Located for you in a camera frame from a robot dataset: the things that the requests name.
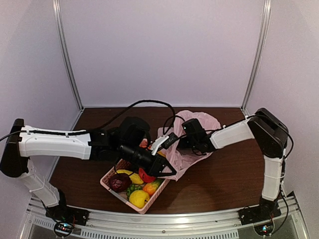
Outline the pink plastic bag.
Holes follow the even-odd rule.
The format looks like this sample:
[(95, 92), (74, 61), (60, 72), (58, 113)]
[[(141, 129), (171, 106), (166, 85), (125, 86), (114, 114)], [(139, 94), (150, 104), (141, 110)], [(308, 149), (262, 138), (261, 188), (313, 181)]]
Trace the pink plastic bag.
[[(201, 126), (205, 130), (216, 130), (221, 128), (220, 122), (213, 117), (212, 115), (204, 112), (191, 112), (189, 110), (182, 110), (178, 112), (177, 118), (173, 123), (173, 127), (167, 130), (167, 127), (160, 127), (158, 129), (158, 137), (162, 136), (162, 132), (165, 131), (167, 134), (175, 133), (178, 137), (185, 134), (185, 131), (182, 127), (184, 121), (190, 119), (198, 119)], [(194, 144), (189, 141), (187, 136), (177, 140), (173, 143), (168, 149), (160, 149), (158, 153), (165, 156), (169, 163), (176, 170), (176, 174), (172, 176), (164, 176), (163, 179), (177, 181), (180, 179), (183, 174), (187, 171), (188, 168), (194, 164), (206, 159), (211, 155), (207, 153), (202, 155), (200, 150), (194, 148)]]

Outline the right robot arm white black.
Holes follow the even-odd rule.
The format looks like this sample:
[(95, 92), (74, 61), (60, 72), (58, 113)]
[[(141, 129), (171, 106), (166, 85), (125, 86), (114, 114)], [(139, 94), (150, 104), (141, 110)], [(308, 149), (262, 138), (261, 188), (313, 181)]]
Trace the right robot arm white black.
[(267, 219), (280, 188), (287, 132), (267, 110), (245, 119), (239, 109), (206, 108), (220, 123), (211, 135), (217, 147), (206, 159), (187, 169), (171, 193), (187, 212), (233, 209), (258, 204), (256, 216)]

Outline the yellow green pear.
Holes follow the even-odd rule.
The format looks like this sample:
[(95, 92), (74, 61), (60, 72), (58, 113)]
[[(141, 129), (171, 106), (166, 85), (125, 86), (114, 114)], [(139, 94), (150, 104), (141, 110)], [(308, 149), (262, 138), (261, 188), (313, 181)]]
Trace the yellow green pear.
[(158, 151), (157, 154), (159, 154), (159, 155), (161, 155), (161, 156), (166, 158), (166, 155), (164, 153), (162, 153), (161, 151)]

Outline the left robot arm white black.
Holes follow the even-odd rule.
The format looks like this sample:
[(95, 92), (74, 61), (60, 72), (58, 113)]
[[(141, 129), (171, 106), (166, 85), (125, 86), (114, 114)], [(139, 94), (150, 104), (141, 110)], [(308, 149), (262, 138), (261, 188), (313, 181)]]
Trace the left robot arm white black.
[(63, 193), (36, 173), (32, 156), (62, 156), (81, 160), (106, 161), (118, 155), (142, 168), (147, 175), (166, 177), (176, 174), (169, 161), (157, 153), (160, 142), (151, 149), (140, 147), (148, 136), (149, 124), (138, 117), (126, 117), (119, 127), (99, 127), (91, 130), (44, 130), (24, 125), (16, 119), (6, 139), (0, 161), (1, 172), (19, 178), (61, 221), (67, 221), (72, 211), (66, 206)]

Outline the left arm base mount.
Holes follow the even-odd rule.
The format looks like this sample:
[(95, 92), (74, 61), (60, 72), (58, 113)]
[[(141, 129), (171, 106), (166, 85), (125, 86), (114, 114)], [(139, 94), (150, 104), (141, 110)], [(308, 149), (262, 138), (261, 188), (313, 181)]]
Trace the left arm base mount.
[(58, 205), (55, 207), (44, 206), (44, 208), (46, 211), (45, 215), (55, 222), (53, 231), (59, 238), (70, 236), (75, 230), (76, 225), (85, 226), (89, 217), (88, 210), (66, 205)]

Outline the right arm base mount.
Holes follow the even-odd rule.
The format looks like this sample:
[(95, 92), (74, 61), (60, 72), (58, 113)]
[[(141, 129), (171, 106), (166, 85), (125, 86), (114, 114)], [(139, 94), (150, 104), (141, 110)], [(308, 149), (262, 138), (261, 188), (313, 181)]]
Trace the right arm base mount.
[(278, 200), (260, 198), (256, 206), (246, 206), (238, 211), (241, 225), (253, 224), (255, 233), (262, 237), (270, 236), (275, 230), (274, 218), (280, 216)]

